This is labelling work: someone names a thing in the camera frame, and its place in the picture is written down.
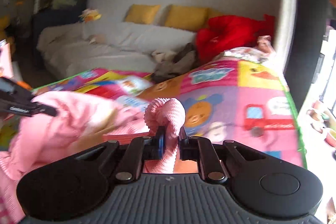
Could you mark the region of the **small colourful plush toy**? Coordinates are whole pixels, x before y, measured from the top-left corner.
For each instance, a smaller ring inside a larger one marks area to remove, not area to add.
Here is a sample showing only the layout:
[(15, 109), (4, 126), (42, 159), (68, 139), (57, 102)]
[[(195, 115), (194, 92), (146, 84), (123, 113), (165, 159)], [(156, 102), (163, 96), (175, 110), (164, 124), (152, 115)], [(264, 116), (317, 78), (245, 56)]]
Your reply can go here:
[(101, 14), (97, 9), (86, 9), (82, 11), (79, 18), (81, 22), (87, 23), (87, 22), (99, 20), (101, 18)]

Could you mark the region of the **colourful cartoon play blanket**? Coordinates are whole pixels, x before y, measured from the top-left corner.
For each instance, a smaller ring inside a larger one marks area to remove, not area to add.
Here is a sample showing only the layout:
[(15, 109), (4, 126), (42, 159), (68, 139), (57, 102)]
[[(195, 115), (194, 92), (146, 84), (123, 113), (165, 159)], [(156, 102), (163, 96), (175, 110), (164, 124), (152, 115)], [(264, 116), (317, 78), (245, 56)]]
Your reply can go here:
[[(37, 90), (77, 92), (114, 100), (145, 111), (156, 98), (176, 98), (185, 110), (189, 136), (214, 144), (232, 139), (268, 155), (306, 166), (288, 95), (269, 69), (246, 61), (221, 60), (185, 75), (152, 84), (145, 73), (95, 68)], [(18, 133), (11, 118), (1, 140)]]

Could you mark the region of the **floral white pink cloth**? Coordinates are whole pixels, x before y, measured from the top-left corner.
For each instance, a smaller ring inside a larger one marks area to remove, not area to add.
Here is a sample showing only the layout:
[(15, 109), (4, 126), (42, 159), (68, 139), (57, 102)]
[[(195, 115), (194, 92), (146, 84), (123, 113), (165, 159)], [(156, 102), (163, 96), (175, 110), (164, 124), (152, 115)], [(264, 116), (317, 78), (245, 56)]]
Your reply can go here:
[(262, 64), (269, 60), (274, 53), (275, 51), (271, 45), (271, 36), (259, 36), (255, 47), (236, 47), (225, 50), (215, 56), (212, 61), (222, 59), (223, 57), (232, 57)]

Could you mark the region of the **yellow cushion left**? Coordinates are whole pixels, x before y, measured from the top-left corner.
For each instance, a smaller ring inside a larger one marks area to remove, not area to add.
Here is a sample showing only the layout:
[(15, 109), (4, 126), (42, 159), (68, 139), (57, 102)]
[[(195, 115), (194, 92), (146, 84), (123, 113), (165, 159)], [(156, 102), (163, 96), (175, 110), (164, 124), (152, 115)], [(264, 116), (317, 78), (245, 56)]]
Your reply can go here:
[(160, 5), (133, 4), (127, 12), (125, 22), (135, 24), (152, 24), (160, 8)]

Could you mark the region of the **grey sofa with cover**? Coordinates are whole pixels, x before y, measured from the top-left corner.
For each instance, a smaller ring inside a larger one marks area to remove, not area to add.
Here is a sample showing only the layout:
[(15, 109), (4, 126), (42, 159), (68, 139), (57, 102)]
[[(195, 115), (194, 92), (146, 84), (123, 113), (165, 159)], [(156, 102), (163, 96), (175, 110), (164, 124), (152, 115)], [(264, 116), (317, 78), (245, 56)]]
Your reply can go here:
[[(104, 34), (105, 44), (90, 44), (88, 36)], [(38, 38), (47, 69), (67, 78), (94, 68), (151, 73), (152, 52), (179, 52), (195, 40), (194, 32), (135, 23), (75, 23), (45, 28)]]

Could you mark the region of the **pink corduroy child's dress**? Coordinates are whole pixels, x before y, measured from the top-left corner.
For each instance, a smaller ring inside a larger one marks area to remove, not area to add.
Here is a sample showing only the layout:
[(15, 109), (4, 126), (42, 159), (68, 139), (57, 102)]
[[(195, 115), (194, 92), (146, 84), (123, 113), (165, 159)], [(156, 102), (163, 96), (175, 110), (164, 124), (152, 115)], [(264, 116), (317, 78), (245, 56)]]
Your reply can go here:
[(116, 137), (127, 144), (143, 133), (166, 128), (161, 160), (146, 161), (145, 173), (173, 173), (185, 110), (176, 98), (156, 98), (145, 111), (106, 98), (77, 92), (46, 92), (34, 98), (57, 109), (56, 117), (23, 117), (18, 133), (1, 152), (1, 223), (18, 223), (25, 215), (16, 197), (18, 181), (29, 171)]

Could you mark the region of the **red plush blanket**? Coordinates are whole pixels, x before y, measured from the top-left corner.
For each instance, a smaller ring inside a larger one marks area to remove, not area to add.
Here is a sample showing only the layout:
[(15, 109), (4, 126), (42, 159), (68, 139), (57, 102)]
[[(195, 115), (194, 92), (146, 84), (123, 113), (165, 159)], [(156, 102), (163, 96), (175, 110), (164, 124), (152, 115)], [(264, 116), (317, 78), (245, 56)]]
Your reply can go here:
[(237, 47), (255, 47), (260, 36), (273, 36), (276, 18), (264, 15), (255, 20), (236, 15), (211, 18), (197, 32), (195, 47), (200, 64), (210, 62), (219, 53)]

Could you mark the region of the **dark shelf cabinet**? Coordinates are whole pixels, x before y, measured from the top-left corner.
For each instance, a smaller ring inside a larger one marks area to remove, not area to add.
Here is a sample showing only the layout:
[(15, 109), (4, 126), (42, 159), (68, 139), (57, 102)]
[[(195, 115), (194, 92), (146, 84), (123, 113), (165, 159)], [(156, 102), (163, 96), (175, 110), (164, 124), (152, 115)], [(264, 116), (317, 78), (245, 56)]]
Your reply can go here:
[(81, 12), (86, 8), (87, 0), (34, 0), (30, 48), (33, 64), (37, 68), (43, 66), (41, 52), (37, 49), (42, 31), (47, 27), (78, 22)]

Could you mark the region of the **small beige plush toy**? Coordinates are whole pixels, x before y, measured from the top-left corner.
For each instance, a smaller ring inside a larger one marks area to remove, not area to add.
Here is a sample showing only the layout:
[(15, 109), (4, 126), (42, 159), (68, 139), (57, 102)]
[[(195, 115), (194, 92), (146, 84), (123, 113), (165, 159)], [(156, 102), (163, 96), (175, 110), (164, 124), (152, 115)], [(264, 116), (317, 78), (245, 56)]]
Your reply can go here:
[(105, 44), (106, 37), (104, 34), (94, 34), (94, 35), (88, 36), (87, 41), (90, 44)]

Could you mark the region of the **grey brown clothes pile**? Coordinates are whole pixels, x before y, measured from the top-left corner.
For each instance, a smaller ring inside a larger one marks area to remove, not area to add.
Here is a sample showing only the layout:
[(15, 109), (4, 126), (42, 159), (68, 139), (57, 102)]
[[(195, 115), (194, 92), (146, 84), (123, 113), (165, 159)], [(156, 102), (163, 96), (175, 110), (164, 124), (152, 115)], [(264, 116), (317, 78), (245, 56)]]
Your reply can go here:
[(179, 52), (156, 50), (151, 56), (157, 63), (151, 74), (151, 81), (155, 84), (184, 75), (199, 66), (197, 50), (193, 43), (186, 44)]

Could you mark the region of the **yellow cushion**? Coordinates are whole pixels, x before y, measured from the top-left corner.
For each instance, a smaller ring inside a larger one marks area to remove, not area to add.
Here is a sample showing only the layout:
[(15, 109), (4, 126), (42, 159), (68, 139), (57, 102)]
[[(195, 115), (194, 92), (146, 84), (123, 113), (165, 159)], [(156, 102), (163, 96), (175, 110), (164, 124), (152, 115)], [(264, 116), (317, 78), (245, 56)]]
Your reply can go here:
[(152, 24), (160, 8), (160, 5), (133, 4), (127, 12), (125, 22), (135, 24)]
[(224, 13), (222, 13), (221, 11), (218, 11), (216, 9), (207, 9), (207, 19), (205, 21), (205, 28), (207, 28), (209, 26), (208, 24), (208, 21), (211, 19), (211, 18), (215, 18), (215, 17), (218, 17), (218, 16), (223, 16)]
[(208, 8), (172, 5), (165, 20), (165, 27), (197, 32), (203, 27)]

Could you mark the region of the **yellow cushion middle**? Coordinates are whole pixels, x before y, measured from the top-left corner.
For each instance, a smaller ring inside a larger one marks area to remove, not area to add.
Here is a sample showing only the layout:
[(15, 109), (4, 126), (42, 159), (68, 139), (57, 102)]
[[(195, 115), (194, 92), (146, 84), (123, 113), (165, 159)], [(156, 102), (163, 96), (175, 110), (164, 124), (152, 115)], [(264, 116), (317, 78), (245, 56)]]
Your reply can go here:
[(203, 27), (208, 8), (172, 5), (165, 20), (165, 27), (197, 32)]

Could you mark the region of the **yellow cushion right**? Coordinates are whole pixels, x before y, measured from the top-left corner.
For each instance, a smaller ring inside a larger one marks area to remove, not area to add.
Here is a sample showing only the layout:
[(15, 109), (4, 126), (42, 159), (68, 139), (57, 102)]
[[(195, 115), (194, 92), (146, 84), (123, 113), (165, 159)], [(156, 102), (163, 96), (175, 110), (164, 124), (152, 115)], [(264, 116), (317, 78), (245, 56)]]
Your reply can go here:
[(208, 24), (208, 21), (211, 19), (211, 18), (215, 18), (215, 17), (218, 17), (218, 16), (223, 16), (224, 13), (222, 13), (221, 11), (218, 11), (216, 9), (207, 9), (207, 19), (205, 21), (205, 28), (207, 28), (209, 26)]

